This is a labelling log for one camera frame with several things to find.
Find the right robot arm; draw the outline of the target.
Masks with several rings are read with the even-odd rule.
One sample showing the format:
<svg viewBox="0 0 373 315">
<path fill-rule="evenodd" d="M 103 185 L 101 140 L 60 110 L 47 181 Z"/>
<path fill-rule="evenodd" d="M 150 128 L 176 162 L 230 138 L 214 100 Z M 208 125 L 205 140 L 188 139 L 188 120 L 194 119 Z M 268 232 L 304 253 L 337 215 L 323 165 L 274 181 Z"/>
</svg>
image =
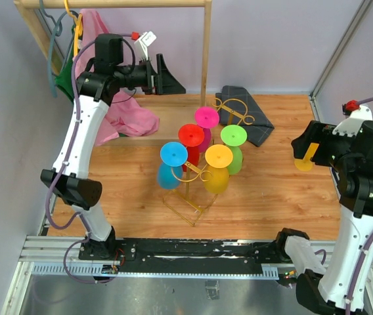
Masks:
<svg viewBox="0 0 373 315">
<path fill-rule="evenodd" d="M 342 135 L 335 125 L 312 121 L 292 148 L 296 159 L 309 158 L 338 174 L 339 236 L 327 266 L 315 255 L 308 235 L 289 228 L 277 234 L 274 255 L 294 264 L 301 306 L 315 314 L 364 314 L 373 260 L 373 121 Z"/>
</svg>

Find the pink wine glass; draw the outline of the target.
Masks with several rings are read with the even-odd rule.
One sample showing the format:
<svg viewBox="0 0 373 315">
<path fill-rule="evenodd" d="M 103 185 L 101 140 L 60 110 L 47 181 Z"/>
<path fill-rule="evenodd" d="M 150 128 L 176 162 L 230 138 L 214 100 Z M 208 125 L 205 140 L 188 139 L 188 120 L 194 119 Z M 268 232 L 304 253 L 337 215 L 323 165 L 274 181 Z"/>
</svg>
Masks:
<svg viewBox="0 0 373 315">
<path fill-rule="evenodd" d="M 207 106 L 198 108 L 194 114 L 198 126 L 203 129 L 204 140 L 198 146 L 199 152 L 203 153 L 210 145 L 212 134 L 211 129 L 219 124 L 219 114 L 216 109 Z"/>
</svg>

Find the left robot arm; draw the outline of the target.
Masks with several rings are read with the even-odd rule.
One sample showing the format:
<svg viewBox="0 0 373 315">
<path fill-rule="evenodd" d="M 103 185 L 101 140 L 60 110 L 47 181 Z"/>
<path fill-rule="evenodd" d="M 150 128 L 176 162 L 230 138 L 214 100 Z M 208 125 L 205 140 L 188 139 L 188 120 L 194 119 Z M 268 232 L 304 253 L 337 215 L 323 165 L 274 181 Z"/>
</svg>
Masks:
<svg viewBox="0 0 373 315">
<path fill-rule="evenodd" d="M 122 88 L 140 88 L 147 95 L 179 95 L 186 89 L 168 70 L 163 54 L 156 56 L 157 66 L 149 59 L 123 65 L 123 45 L 119 34 L 103 33 L 86 44 L 74 58 L 77 64 L 84 52 L 95 52 L 80 74 L 72 73 L 74 107 L 62 149 L 51 169 L 44 169 L 40 179 L 48 188 L 45 214 L 50 225 L 65 230 L 79 218 L 86 229 L 81 240 L 82 260 L 111 260 L 116 256 L 118 242 L 114 227 L 106 219 L 100 197 L 102 184 L 89 179 L 89 163 L 95 140 L 114 96 Z M 58 225 L 51 218 L 50 198 L 59 197 L 74 214 L 68 223 Z"/>
</svg>

